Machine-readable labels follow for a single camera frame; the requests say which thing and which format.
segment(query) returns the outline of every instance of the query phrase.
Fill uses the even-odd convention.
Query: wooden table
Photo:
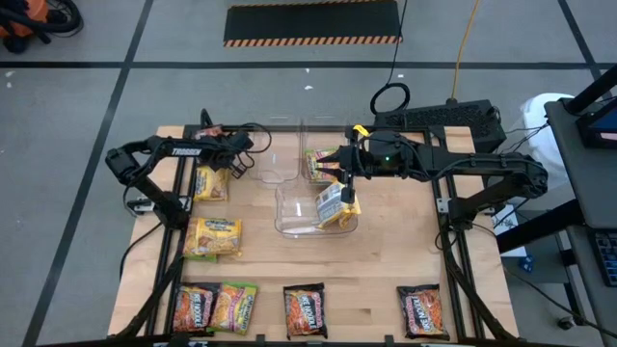
[[[182,126],[163,126],[157,134],[181,137],[182,130]],[[445,133],[450,151],[473,151],[468,128],[449,127]],[[279,141],[277,133],[273,136],[273,146],[289,147],[298,153],[293,141],[284,140],[290,138],[288,134]],[[319,143],[319,139],[328,142],[333,136],[340,135],[321,133],[311,138]],[[423,142],[419,134],[407,136]],[[161,188],[172,189],[176,161],[162,160],[150,175]],[[185,182],[189,172],[185,170]],[[478,176],[455,176],[455,182],[459,197],[482,189]],[[282,287],[323,281],[329,341],[383,342],[386,334],[393,335],[395,341],[410,341],[405,338],[395,286],[428,283],[441,285],[444,324],[451,341],[456,340],[443,256],[433,243],[438,224],[431,184],[410,179],[358,178],[356,190],[362,207],[360,223],[343,238],[282,237],[274,228],[275,191],[247,174],[230,181],[227,203],[196,203],[194,216],[243,220],[243,254],[221,256],[218,264],[186,261],[182,280],[241,280],[259,285],[248,334],[217,333],[215,339],[255,340],[257,334],[265,334],[267,340],[285,340]],[[138,218],[131,242],[157,222],[153,215]],[[478,216],[475,222],[492,228],[488,217]],[[154,233],[126,259],[109,334],[120,331],[151,292],[162,237],[162,230]],[[485,231],[472,229],[467,231],[467,241],[478,294],[504,328],[518,335],[496,239]],[[460,294],[467,336],[473,336],[469,302],[462,291]],[[157,333],[163,331],[168,298],[165,294],[160,303]]]

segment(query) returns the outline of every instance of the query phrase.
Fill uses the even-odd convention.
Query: clear plastic bin
[[[307,149],[326,149],[346,146],[348,140],[345,138],[345,126],[349,125],[346,118],[323,116],[311,117],[303,120],[301,133],[301,169],[302,177],[309,184],[328,185],[324,182],[313,182],[310,180],[309,162],[306,156]]]
[[[337,237],[345,236],[358,227],[358,216],[352,216],[345,227],[338,222],[319,228],[315,198],[328,185],[310,184],[303,177],[277,187],[277,218],[275,228],[285,237]]]
[[[266,127],[282,127],[284,131],[271,131],[272,144],[262,153],[251,154],[255,166],[249,170],[249,177],[264,183],[266,187],[276,188],[277,184],[295,179],[300,172],[300,132],[299,119],[287,116],[273,116],[264,123]],[[251,132],[254,146],[251,150],[261,150],[268,145],[268,134],[258,127]]]

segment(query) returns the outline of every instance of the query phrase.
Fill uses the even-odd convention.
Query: caution stripe mat
[[[394,0],[232,6],[224,46],[396,43],[398,26]]]

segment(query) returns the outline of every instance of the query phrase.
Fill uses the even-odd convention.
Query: food package
[[[338,225],[341,228],[345,228],[354,215],[362,213],[358,197],[354,199],[354,203],[345,203],[340,200],[340,191],[343,187],[342,183],[334,182],[323,192],[319,193],[317,199],[315,199],[317,215],[319,216],[318,227],[325,227],[331,222],[338,220]]]
[[[197,167],[195,201],[216,201],[228,199],[229,170],[216,172],[208,166]]]
[[[326,157],[336,152],[336,150],[336,147],[325,149],[305,149],[305,156],[307,157],[308,178],[312,182],[329,183],[336,180],[336,178],[331,174],[317,171],[317,168],[338,169],[338,163],[317,163],[317,159]]]
[[[256,294],[255,284],[223,282],[208,329],[213,332],[246,334]]]
[[[186,283],[177,290],[174,332],[203,332],[208,326],[220,283]]]
[[[442,301],[438,284],[398,286],[396,290],[403,309],[408,338],[450,339],[443,326]]]
[[[205,129],[200,129],[193,134],[193,138],[195,140],[199,140],[205,136],[218,136],[223,134],[223,126],[222,125],[212,125]]]
[[[282,289],[285,299],[287,339],[293,335],[328,338],[324,314],[324,283],[292,285]]]
[[[191,218],[184,240],[184,256],[211,258],[216,254],[240,255],[242,221],[222,218]]]

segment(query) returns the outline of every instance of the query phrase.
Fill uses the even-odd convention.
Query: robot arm
[[[231,174],[239,178],[248,168],[242,163],[234,164],[234,160],[251,147],[253,142],[245,131],[231,135],[218,132],[217,135],[205,135],[197,140],[152,136],[144,141],[110,149],[105,163],[122,185],[137,188],[153,202],[154,213],[166,227],[182,228],[189,216],[178,196],[162,191],[148,178],[156,164],[165,157],[195,157],[214,171],[231,169]],[[144,165],[140,165],[133,156],[137,152],[149,154]]]
[[[339,169],[319,168],[345,184],[341,192],[344,202],[355,197],[354,177],[409,177],[421,182],[440,179],[447,174],[495,175],[503,179],[484,191],[447,202],[444,211],[450,223],[469,228],[469,221],[488,207],[514,197],[538,198],[547,192],[548,174],[544,167],[528,155],[520,153],[452,153],[411,141],[401,134],[380,130],[358,139],[353,128],[345,131],[348,146],[341,146],[320,163],[338,163]]]

